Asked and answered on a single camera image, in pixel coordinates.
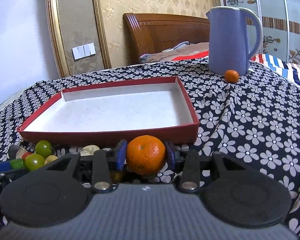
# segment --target green block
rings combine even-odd
[[[23,164],[23,159],[11,160],[10,166],[11,166],[11,169],[13,169],[13,170],[25,168],[25,166]]]

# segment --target red box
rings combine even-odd
[[[152,135],[175,144],[194,143],[199,120],[177,76],[108,82],[64,89],[17,131],[36,143],[115,146]]]

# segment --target kettle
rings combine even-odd
[[[249,61],[261,47],[263,41],[262,24],[258,15],[247,8],[230,6],[213,7],[206,13],[210,20],[209,70],[224,75],[227,70],[235,70],[245,75]],[[253,21],[257,40],[249,49],[249,39],[245,18]]]

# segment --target metal screw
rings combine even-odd
[[[94,187],[99,190],[106,190],[110,187],[110,184],[104,181],[97,182]]]
[[[192,182],[192,181],[187,181],[187,182],[182,183],[181,187],[182,187],[183,189],[186,189],[186,190],[194,190],[194,189],[196,189],[198,186],[197,186],[197,184],[195,184],[195,183]]]

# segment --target brown striped band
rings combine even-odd
[[[246,18],[247,25],[254,25],[252,20],[249,18]],[[287,21],[272,17],[262,17],[262,25],[263,27],[281,30],[281,31],[287,31]],[[289,28],[291,33],[299,34],[300,35],[300,23],[291,22],[289,21]]]

